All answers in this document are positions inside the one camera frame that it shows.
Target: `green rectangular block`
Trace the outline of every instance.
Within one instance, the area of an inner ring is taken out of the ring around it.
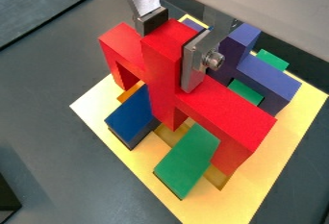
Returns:
[[[246,100],[255,106],[260,103],[263,99],[263,96],[236,79],[232,80],[232,82],[230,83],[228,89],[231,89],[235,93],[244,97]]]
[[[281,58],[278,58],[275,55],[273,55],[270,52],[267,52],[263,49],[259,50],[259,52],[256,53],[255,57],[260,61],[263,61],[268,65],[271,65],[279,71],[283,71],[286,69],[286,67],[289,66],[289,63],[285,60],[282,60]]]
[[[206,172],[218,144],[218,138],[200,125],[194,124],[153,168],[155,176],[180,199]]]

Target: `bolt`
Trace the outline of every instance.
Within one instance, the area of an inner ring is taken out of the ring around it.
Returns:
[[[208,67],[211,70],[216,71],[220,68],[223,61],[224,61],[223,55],[215,52],[215,50],[211,50],[206,55],[202,64],[203,66]]]

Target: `blue block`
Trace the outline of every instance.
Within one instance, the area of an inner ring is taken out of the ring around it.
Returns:
[[[188,18],[182,22],[182,24],[192,28],[196,32],[204,30],[204,27],[200,26],[195,21],[190,20]]]
[[[219,43],[218,52],[224,56],[224,62],[218,71],[207,69],[207,74],[224,86],[230,84],[236,66],[258,40],[260,31],[248,24],[242,24]]]
[[[129,150],[157,127],[159,121],[151,115],[148,87],[143,85],[125,102],[105,118],[109,130]]]
[[[236,70],[239,81],[264,96],[258,107],[275,115],[290,102],[301,83],[252,55],[243,59]]]

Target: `wooden block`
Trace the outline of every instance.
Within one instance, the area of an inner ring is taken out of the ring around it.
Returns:
[[[255,57],[266,62],[270,66],[273,66],[277,70],[283,71],[286,67],[289,66],[289,63],[278,58],[275,55],[273,55],[266,50],[260,49],[256,53]]]
[[[223,54],[224,62],[218,71],[208,69],[207,74],[224,86],[228,85],[232,78],[236,78],[236,66],[247,56],[259,34],[260,31],[244,23],[219,43],[218,52]]]
[[[236,79],[264,97],[258,107],[270,115],[277,115],[301,83],[252,55],[243,59],[236,70]]]
[[[194,29],[196,32],[204,30],[204,27],[188,18],[184,19],[180,23],[186,25],[188,28]]]
[[[5,223],[20,207],[16,195],[0,174],[0,223]]]
[[[228,89],[231,89],[235,93],[244,97],[246,100],[255,106],[260,103],[263,99],[263,96],[238,80],[234,80],[230,83]]]
[[[215,151],[212,164],[231,175],[277,120],[208,76],[191,93],[180,91],[176,96],[178,108],[220,139],[216,151],[223,147],[227,154]]]
[[[171,19],[141,39],[151,111],[172,130],[187,119],[175,107],[175,92],[180,89],[180,49],[195,34]]]
[[[159,121],[151,115],[148,87],[143,85],[105,119],[109,130],[129,150],[152,131]]]
[[[144,60],[140,49],[140,36],[120,23],[99,37],[116,84],[127,90],[139,80],[144,80]]]
[[[206,172],[218,144],[218,138],[195,124],[153,168],[155,176],[180,199]]]

